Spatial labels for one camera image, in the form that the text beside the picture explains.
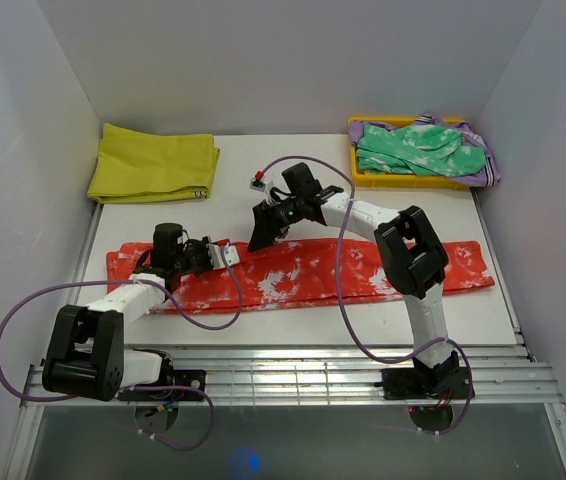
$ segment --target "folded cloth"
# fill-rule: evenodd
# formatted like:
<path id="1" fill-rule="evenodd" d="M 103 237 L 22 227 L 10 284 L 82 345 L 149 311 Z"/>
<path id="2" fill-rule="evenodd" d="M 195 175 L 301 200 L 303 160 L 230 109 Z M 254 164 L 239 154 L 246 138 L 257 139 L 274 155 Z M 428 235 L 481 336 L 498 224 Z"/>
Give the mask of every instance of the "folded cloth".
<path id="1" fill-rule="evenodd" d="M 241 263 L 233 268 L 243 291 L 244 310 L 336 305 L 334 256 L 336 239 L 308 239 L 280 242 L 249 253 L 246 243 L 236 243 Z M 477 242 L 444 243 L 450 259 L 443 292 L 464 293 L 494 285 Z M 108 279 L 125 279 L 150 243 L 126 243 L 107 254 Z M 341 278 L 345 303 L 373 303 L 397 300 L 401 295 L 390 286 L 378 248 L 372 242 L 344 240 Z M 225 313 L 237 307 L 236 288 L 225 270 L 200 277 L 183 277 L 175 296 L 186 312 Z M 166 303 L 160 313 L 178 313 Z"/>
<path id="2" fill-rule="evenodd" d="M 207 198 L 218 156 L 212 135 L 149 135 L 106 123 L 87 196 L 100 203 Z"/>
<path id="3" fill-rule="evenodd" d="M 391 131 L 365 125 L 356 156 L 363 172 L 458 177 L 485 168 L 485 152 L 462 143 L 461 132 L 437 125 L 410 125 Z"/>
<path id="4" fill-rule="evenodd" d="M 350 123 L 349 134 L 352 145 L 357 146 L 363 136 L 365 125 L 375 125 L 388 131 L 396 130 L 394 125 L 385 122 L 375 122 L 369 120 L 359 120 Z M 489 187 L 496 184 L 501 176 L 494 158 L 492 150 L 487 146 L 483 138 L 475 133 L 467 122 L 447 123 L 438 115 L 432 113 L 422 115 L 417 118 L 412 125 L 438 125 L 441 127 L 454 128 L 463 135 L 463 145 L 482 148 L 485 152 L 486 165 L 474 175 L 462 175 L 454 177 L 453 180 L 471 187 Z"/>

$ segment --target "green cloth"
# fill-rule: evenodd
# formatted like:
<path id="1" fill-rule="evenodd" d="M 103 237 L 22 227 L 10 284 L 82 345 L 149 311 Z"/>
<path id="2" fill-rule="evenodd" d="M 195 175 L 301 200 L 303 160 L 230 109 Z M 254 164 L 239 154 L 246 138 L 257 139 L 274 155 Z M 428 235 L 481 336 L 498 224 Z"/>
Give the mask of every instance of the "green cloth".
<path id="1" fill-rule="evenodd" d="M 474 175 L 485 167 L 485 151 L 462 143 L 454 128 L 410 125 L 388 131 L 366 125 L 356 149 L 358 168 L 365 173 Z"/>
<path id="2" fill-rule="evenodd" d="M 218 157 L 212 135 L 149 135 L 106 123 L 87 196 L 100 203 L 208 198 Z"/>

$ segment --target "glass panel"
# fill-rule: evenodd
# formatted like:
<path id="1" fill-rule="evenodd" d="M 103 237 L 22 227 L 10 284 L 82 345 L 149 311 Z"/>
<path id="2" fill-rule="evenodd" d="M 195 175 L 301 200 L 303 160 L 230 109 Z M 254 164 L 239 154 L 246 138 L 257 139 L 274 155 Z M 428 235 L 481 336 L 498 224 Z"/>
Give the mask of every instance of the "glass panel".
<path id="1" fill-rule="evenodd" d="M 167 437 L 196 441 L 207 422 L 182 407 Z M 46 407 L 28 478 L 566 478 L 543 405 L 473 405 L 440 439 L 382 425 L 413 427 L 400 406 L 221 407 L 181 453 L 135 434 L 134 408 Z"/>

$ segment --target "metal frame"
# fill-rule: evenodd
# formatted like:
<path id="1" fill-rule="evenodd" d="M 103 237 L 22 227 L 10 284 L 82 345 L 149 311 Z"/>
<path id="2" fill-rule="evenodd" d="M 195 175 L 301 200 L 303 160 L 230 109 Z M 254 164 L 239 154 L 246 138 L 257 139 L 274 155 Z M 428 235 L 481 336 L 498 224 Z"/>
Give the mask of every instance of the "metal frame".
<path id="1" fill-rule="evenodd" d="M 563 397 L 551 366 L 530 360 L 476 192 L 472 195 L 518 343 L 515 346 L 465 349 L 475 379 L 476 398 L 473 402 L 544 404 L 566 470 L 566 416 Z M 92 213 L 74 272 L 76 280 L 83 279 L 101 212 L 102 206 L 97 205 Z M 67 301 L 75 303 L 77 298 L 78 289 L 69 292 Z M 381 389 L 373 384 L 380 381 L 380 370 L 386 366 L 370 361 L 358 349 L 352 347 L 184 349 L 174 346 L 164 349 L 169 351 L 180 367 L 202 368 L 208 372 L 206 391 L 213 398 L 215 405 L 219 406 L 302 407 L 406 403 L 383 400 Z M 381 356 L 393 357 L 405 355 L 408 351 L 399 347 L 376 349 L 376 353 Z M 41 371 L 38 367 L 30 369 L 27 393 L 49 394 L 41 386 Z M 64 407 L 84 405 L 112 407 L 129 406 L 132 403 L 105 403 L 79 398 L 63 402 Z M 25 478 L 44 408 L 54 408 L 54 405 L 43 407 L 40 404 L 25 403 L 22 406 L 6 478 Z"/>
<path id="2" fill-rule="evenodd" d="M 565 405 L 562 403 L 545 404 L 545 411 L 547 412 L 548 420 L 550 421 L 550 427 L 552 427 L 552 433 L 554 433 L 554 439 L 556 441 L 556 446 L 559 449 L 559 454 L 561 455 L 561 460 L 563 460 L 563 466 L 566 472 L 566 415 L 565 415 Z"/>
<path id="3" fill-rule="evenodd" d="M 382 368 L 410 367 L 411 362 L 380 365 L 356 348 L 226 351 L 188 348 L 168 352 L 178 368 L 206 370 L 206 392 L 219 406 L 407 404 L 384 400 L 382 388 L 374 383 L 380 382 Z M 398 357 L 407 352 L 407 349 L 386 349 L 378 353 Z M 550 365 L 530 362 L 524 347 L 468 348 L 466 353 L 474 377 L 475 403 L 562 401 Z M 50 395 L 41 385 L 41 373 L 41 368 L 31 370 L 29 395 Z M 63 402 L 64 407 L 76 405 L 111 407 L 130 403 L 85 398 Z"/>

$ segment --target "purple cloth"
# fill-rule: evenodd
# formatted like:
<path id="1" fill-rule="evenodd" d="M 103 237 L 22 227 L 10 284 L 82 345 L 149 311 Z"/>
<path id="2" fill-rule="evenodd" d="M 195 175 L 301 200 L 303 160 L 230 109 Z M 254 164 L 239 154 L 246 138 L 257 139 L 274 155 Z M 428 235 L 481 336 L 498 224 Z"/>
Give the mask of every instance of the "purple cloth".
<path id="1" fill-rule="evenodd" d="M 350 123 L 348 131 L 350 134 L 350 142 L 355 147 L 358 145 L 361 137 L 363 137 L 363 128 L 365 127 L 365 125 L 374 125 L 377 127 L 385 128 L 388 131 L 396 130 L 396 127 L 389 123 L 373 122 L 370 120 L 357 120 L 355 122 L 352 122 Z M 453 177 L 452 179 L 454 181 L 469 185 L 470 187 L 489 187 L 491 185 L 494 185 L 501 179 L 501 175 L 499 174 L 498 168 L 496 166 L 496 160 L 494 159 L 492 150 L 490 150 L 490 148 L 486 145 L 485 141 L 483 141 L 483 138 L 481 138 L 480 135 L 476 134 L 470 128 L 467 122 L 449 124 L 438 115 L 428 113 L 417 118 L 414 122 L 412 122 L 412 125 L 438 125 L 439 127 L 455 128 L 457 130 L 460 130 L 461 134 L 463 135 L 463 145 L 469 145 L 483 149 L 483 151 L 485 152 L 486 161 L 485 168 L 482 168 L 474 175 Z"/>

